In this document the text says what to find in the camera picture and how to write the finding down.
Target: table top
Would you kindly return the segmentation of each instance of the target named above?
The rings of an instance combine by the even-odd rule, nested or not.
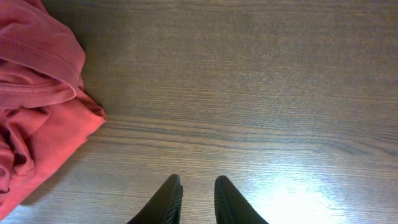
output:
[[[45,0],[108,121],[3,223],[181,223],[227,175],[269,223],[396,223],[398,2]]]

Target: folded cloth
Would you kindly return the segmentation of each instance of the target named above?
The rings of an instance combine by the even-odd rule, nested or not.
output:
[[[0,0],[0,220],[105,121],[85,53],[40,0]]]

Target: red garment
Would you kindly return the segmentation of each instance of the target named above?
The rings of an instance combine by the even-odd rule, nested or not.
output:
[[[0,220],[104,123],[84,59],[39,0],[0,0]]]

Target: crumpled red fabric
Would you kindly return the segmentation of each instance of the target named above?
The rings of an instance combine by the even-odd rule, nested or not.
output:
[[[85,53],[39,0],[0,0],[0,220],[105,121]]]

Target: wooden table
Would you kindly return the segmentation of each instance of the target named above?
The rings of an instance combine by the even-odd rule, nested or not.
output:
[[[397,223],[398,2],[46,0],[108,122],[3,223],[181,223],[227,175],[268,222]]]

